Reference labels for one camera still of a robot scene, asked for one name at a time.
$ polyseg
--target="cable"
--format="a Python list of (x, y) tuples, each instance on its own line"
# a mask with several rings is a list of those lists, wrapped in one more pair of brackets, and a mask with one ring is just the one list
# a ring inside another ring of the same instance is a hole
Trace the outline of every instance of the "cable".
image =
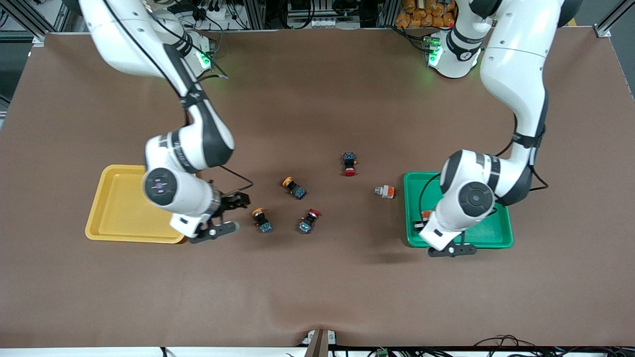
[[(194, 3), (192, 3), (192, 1), (190, 1), (190, 0), (182, 0), (182, 1), (186, 1), (187, 3), (189, 3), (190, 5), (192, 5), (192, 6), (193, 6), (193, 7), (195, 7), (195, 8), (197, 7), (197, 6), (196, 6)], [(213, 24), (215, 24), (216, 26), (218, 26), (218, 28), (221, 30), (221, 33), (222, 33), (222, 31), (223, 31), (223, 27), (222, 27), (221, 25), (219, 25), (219, 24), (218, 24), (218, 22), (216, 22), (216, 21), (214, 21), (214, 20), (210, 19), (210, 17), (209, 17), (209, 16), (207, 16), (207, 12), (205, 13), (205, 18), (206, 18), (206, 19), (208, 19), (211, 23), (213, 23)]]
[(338, 5), (339, 4), (342, 4), (342, 0), (334, 0), (333, 1), (333, 5), (331, 6), (331, 9), (333, 11), (335, 11), (336, 14), (338, 14), (340, 16), (345, 16), (345, 17), (355, 16), (355, 15), (359, 14), (359, 3), (358, 3), (358, 6), (357, 6), (357, 9), (355, 9), (355, 10), (353, 10), (351, 12), (346, 11), (343, 6), (340, 7), (342, 9), (342, 11), (338, 10), (338, 7), (339, 7)]
[[(280, 20), (280, 23), (282, 24), (282, 26), (285, 29), (291, 29), (292, 27), (290, 27), (287, 24), (287, 20), (284, 19), (284, 5), (287, 3), (287, 0), (280, 0), (280, 4), (278, 5), (278, 20)], [(297, 30), (303, 29), (305, 27), (307, 27), (312, 21), (313, 21), (313, 17), (316, 14), (316, 4), (315, 4), (315, 0), (311, 0), (311, 5), (307, 11), (307, 13), (309, 14), (309, 16), (307, 17), (307, 20), (304, 22), (304, 24), (301, 27), (298, 27)]]
[(241, 178), (241, 179), (243, 179), (243, 180), (245, 180), (245, 181), (249, 182), (249, 184), (248, 184), (247, 186), (241, 187), (241, 188), (239, 188), (239, 189), (235, 189), (235, 190), (233, 190), (233, 191), (229, 191), (228, 193), (223, 193), (223, 194), (222, 194), (222, 197), (227, 197), (227, 196), (233, 195), (233, 194), (235, 194), (235, 193), (237, 193), (237, 192), (244, 191), (244, 190), (246, 190), (246, 189), (250, 188), (251, 186), (253, 186), (253, 181), (252, 181), (252, 180), (250, 180), (250, 179), (248, 179), (248, 178), (246, 178), (245, 176), (242, 176), (241, 174), (236, 173), (236, 172), (234, 172), (234, 171), (232, 171), (232, 170), (230, 170), (230, 169), (226, 168), (226, 167), (225, 167), (225, 166), (223, 166), (223, 165), (219, 165), (218, 167), (220, 167), (221, 169), (223, 169), (223, 170), (225, 170), (225, 171), (227, 171), (227, 172), (229, 172), (229, 173), (231, 173), (231, 174), (233, 174), (233, 175), (235, 175), (235, 176), (237, 176), (237, 177), (239, 177), (239, 178)]
[[(238, 10), (236, 9), (236, 3), (234, 2), (234, 0), (226, 0), (225, 2), (227, 4), (227, 8), (229, 9), (229, 12), (232, 14), (232, 18), (234, 19), (234, 21), (236, 21), (236, 23), (243, 28), (243, 30), (248, 30), (249, 27), (247, 27), (247, 25), (243, 22), (243, 19), (240, 18)], [(229, 5), (232, 5), (232, 8), (234, 8), (234, 12), (232, 13), (232, 10), (229, 8)]]
[(536, 176), (536, 179), (538, 179), (538, 181), (540, 181), (540, 183), (543, 186), (540, 187), (534, 187), (533, 189), (529, 189), (529, 191), (538, 191), (538, 190), (544, 190), (544, 189), (548, 189), (549, 188), (549, 184), (547, 182), (545, 182), (545, 180), (542, 179), (542, 177), (540, 177), (538, 175), (538, 173), (536, 172), (536, 169), (533, 166), (529, 166), (529, 170), (531, 170), (531, 173)]
[(177, 94), (177, 96), (180, 98), (181, 95), (179, 94), (177, 87), (174, 86), (174, 84), (172, 84), (172, 82), (170, 81), (170, 79), (168, 78), (168, 75), (165, 73), (164, 70), (161, 69), (161, 67), (159, 66), (159, 64), (154, 60), (154, 58), (152, 56), (150, 56), (150, 54), (141, 46), (141, 44), (139, 42), (137, 42), (137, 40), (132, 36), (132, 34), (130, 34), (130, 31), (128, 31), (128, 29), (121, 23), (121, 20), (119, 19), (119, 17), (115, 14), (115, 11), (110, 7), (110, 4), (108, 3), (108, 0), (102, 0), (104, 2), (104, 5), (106, 6), (106, 8), (108, 9), (108, 12), (110, 12), (110, 14), (112, 15), (112, 17), (115, 19), (115, 21), (117, 22), (117, 24), (119, 24), (119, 27), (122, 28), (122, 30), (126, 33), (126, 35), (128, 35), (128, 37), (132, 40), (132, 42), (137, 46), (137, 48), (148, 58), (148, 60), (150, 60), (150, 62), (152, 62), (152, 64), (154, 65), (154, 67), (156, 67), (156, 69), (159, 71), (159, 73), (161, 73), (161, 75), (168, 81), (168, 84), (170, 85), (170, 87), (172, 87), (172, 90), (174, 90), (174, 92)]
[[(177, 33), (176, 33), (176, 32), (174, 32), (174, 31), (170, 30), (170, 29), (169, 29), (169, 28), (167, 28), (165, 25), (163, 25), (157, 16), (153, 15), (153, 16), (152, 16), (152, 18), (154, 19), (154, 21), (155, 21), (157, 24), (159, 24), (159, 26), (161, 26), (161, 27), (162, 27), (165, 31), (168, 31), (168, 32), (169, 32), (172, 36), (175, 36), (176, 38), (181, 39), (181, 41), (183, 41), (183, 42), (185, 42), (185, 43), (189, 44), (189, 45), (190, 45), (190, 46), (192, 46), (195, 50), (197, 50), (198, 52), (202, 53), (205, 57), (207, 57), (207, 58), (211, 61), (211, 68), (216, 67), (216, 68), (217, 68), (217, 69), (218, 69), (218, 70), (219, 70), (219, 71), (223, 74), (223, 76), (224, 76), (224, 77), (221, 77), (221, 78), (224, 78), (224, 79), (229, 79), (229, 76), (227, 76), (227, 73), (225, 73), (225, 71), (223, 71), (223, 69), (222, 69), (222, 68), (220, 68), (220, 66), (216, 63), (216, 61), (214, 60), (214, 58), (210, 58), (210, 57), (209, 57), (209, 56), (205, 53), (205, 51), (203, 51), (200, 47), (198, 47), (198, 46), (196, 46), (194, 43), (192, 43), (192, 41), (189, 41), (187, 38), (185, 38), (185, 35), (187, 35), (186, 33), (183, 33), (183, 36), (179, 36), (179, 35), (177, 35)], [(196, 83), (200, 83), (203, 79), (208, 79), (208, 78), (213, 78), (213, 77), (220, 77), (220, 76), (218, 76), (218, 75), (207, 76), (207, 77), (205, 77), (205, 78), (201, 78), (201, 79), (199, 79), (198, 81), (194, 82), (194, 84), (196, 84)]]
[[(410, 43), (410, 44), (411, 44), (414, 48), (416, 48), (418, 51), (421, 51), (421, 52), (430, 52), (429, 50), (426, 50), (425, 48), (421, 48), (421, 47), (417, 46), (414, 42), (412, 42), (412, 40), (414, 40), (414, 39), (419, 40), (420, 42), (421, 42), (421, 41), (423, 41), (423, 39), (424, 39), (424, 37), (423, 37), (423, 36), (418, 37), (418, 36), (414, 36), (414, 35), (408, 34), (408, 33), (406, 32), (406, 30), (405, 30), (405, 29), (401, 29), (401, 30), (399, 30), (397, 27), (392, 26), (392, 25), (382, 25), (382, 27), (385, 27), (386, 29), (391, 29), (391, 30), (393, 30), (394, 32), (397, 32), (400, 36), (405, 37), (405, 38), (408, 40), (408, 42), (409, 42), (409, 43)], [(449, 28), (444, 29), (444, 28), (442, 28), (442, 27), (434, 27), (434, 26), (420, 27), (420, 28), (421, 28), (421, 29), (439, 29), (439, 30), (449, 30)]]
[[(516, 119), (516, 115), (514, 115), (514, 132), (516, 132), (516, 129), (518, 129), (518, 119)], [(505, 149), (502, 149), (498, 154), (494, 156), (499, 157), (503, 155), (505, 151), (509, 150), (509, 148), (512, 146), (513, 143), (514, 143), (514, 138), (512, 137), (511, 139), (509, 139), (509, 142), (507, 143), (507, 146), (505, 146)]]
[(425, 189), (428, 188), (428, 185), (430, 184), (430, 182), (432, 182), (434, 179), (436, 179), (439, 176), (441, 176), (440, 173), (437, 173), (435, 176), (432, 176), (428, 180), (428, 182), (425, 183), (424, 188), (421, 190), (421, 194), (419, 195), (419, 215), (420, 216), (421, 216), (421, 212), (423, 211), (423, 209), (421, 208), (421, 200), (424, 198)]

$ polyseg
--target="orange bag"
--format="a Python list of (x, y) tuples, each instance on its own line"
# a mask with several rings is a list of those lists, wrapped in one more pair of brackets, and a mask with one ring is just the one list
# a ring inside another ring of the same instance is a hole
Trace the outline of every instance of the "orange bag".
[(415, 10), (412, 13), (412, 19), (414, 21), (417, 21), (417, 20), (421, 21), (421, 20), (425, 19), (426, 15), (427, 14), (425, 13), (425, 10), (417, 9), (417, 10)]
[(443, 26), (450, 27), (454, 25), (454, 15), (452, 13), (445, 13), (443, 15)]
[(435, 16), (432, 18), (432, 26), (433, 27), (443, 27), (443, 19)]
[(400, 13), (395, 20), (395, 26), (400, 29), (405, 29), (410, 25), (410, 15), (407, 13)]
[(423, 20), (421, 20), (421, 27), (432, 26), (432, 15), (428, 14)]
[(403, 10), (406, 13), (412, 13), (413, 11), (417, 9), (417, 4), (415, 3), (415, 0), (403, 0), (401, 4), (403, 6)]

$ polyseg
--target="green tray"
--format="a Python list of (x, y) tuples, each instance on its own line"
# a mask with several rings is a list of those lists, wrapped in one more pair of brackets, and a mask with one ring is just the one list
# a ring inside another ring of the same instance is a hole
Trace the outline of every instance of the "green tray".
[[(415, 248), (427, 248), (426, 243), (415, 232), (412, 223), (421, 220), (419, 212), (419, 195), (428, 180), (438, 172), (408, 172), (403, 177), (403, 192), (406, 203), (406, 235), (408, 243)], [(439, 187), (439, 178), (435, 178), (425, 189), (421, 208), (432, 210), (436, 203), (443, 197)], [(509, 221), (509, 210), (506, 206), (496, 204), (497, 213), (485, 218), (481, 223), (465, 231), (465, 242), (471, 243), (476, 248), (506, 249), (514, 244), (512, 225)]]

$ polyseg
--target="yellow tray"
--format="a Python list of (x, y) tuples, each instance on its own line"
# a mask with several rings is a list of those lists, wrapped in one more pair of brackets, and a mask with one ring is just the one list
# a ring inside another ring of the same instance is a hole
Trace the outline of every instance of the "yellow tray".
[(171, 213), (145, 198), (140, 165), (110, 165), (102, 172), (86, 236), (98, 241), (178, 243), (183, 234), (170, 227)]

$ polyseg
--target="brown table mat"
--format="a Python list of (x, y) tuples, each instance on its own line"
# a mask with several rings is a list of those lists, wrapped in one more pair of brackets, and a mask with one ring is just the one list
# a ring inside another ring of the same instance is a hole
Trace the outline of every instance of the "brown table mat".
[[(101, 171), (141, 164), (148, 138), (182, 124), (178, 101), (89, 36), (33, 49), (0, 131), (0, 346), (288, 346), (318, 327), (348, 345), (635, 344), (635, 105), (608, 39), (558, 31), (537, 164), (551, 188), (511, 207), (511, 249), (457, 259), (404, 246), (399, 183), (507, 143), (512, 113), (477, 71), (442, 78), (389, 30), (228, 34), (218, 62), (231, 79), (205, 87), (236, 139), (228, 167), (255, 181), (274, 231), (241, 210), (214, 242), (99, 242), (84, 226)], [(358, 176), (342, 176), (345, 151)], [(309, 208), (323, 216), (304, 236)]]

